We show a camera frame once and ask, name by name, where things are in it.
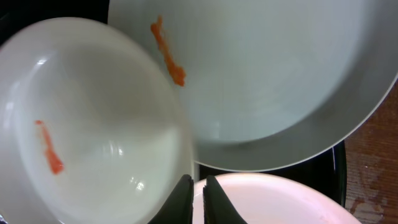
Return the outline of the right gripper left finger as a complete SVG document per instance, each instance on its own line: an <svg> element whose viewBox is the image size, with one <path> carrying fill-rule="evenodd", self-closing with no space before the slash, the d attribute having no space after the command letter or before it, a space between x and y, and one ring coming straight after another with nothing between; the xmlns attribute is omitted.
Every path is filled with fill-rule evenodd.
<svg viewBox="0 0 398 224"><path fill-rule="evenodd" d="M192 224L194 182L184 174L148 224Z"/></svg>

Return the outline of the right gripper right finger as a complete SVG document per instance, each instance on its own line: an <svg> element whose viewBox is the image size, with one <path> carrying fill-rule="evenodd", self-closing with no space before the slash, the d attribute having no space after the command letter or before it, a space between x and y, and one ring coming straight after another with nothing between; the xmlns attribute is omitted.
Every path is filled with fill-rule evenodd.
<svg viewBox="0 0 398 224"><path fill-rule="evenodd" d="M203 188L203 209L206 224L247 224L213 175Z"/></svg>

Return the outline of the white pink plate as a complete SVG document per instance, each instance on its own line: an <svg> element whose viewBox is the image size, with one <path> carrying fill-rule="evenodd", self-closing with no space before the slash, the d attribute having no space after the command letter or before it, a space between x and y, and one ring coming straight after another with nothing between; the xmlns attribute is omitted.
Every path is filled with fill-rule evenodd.
<svg viewBox="0 0 398 224"><path fill-rule="evenodd" d="M216 179L247 223L359 223L329 197L293 180L258 173Z"/></svg>

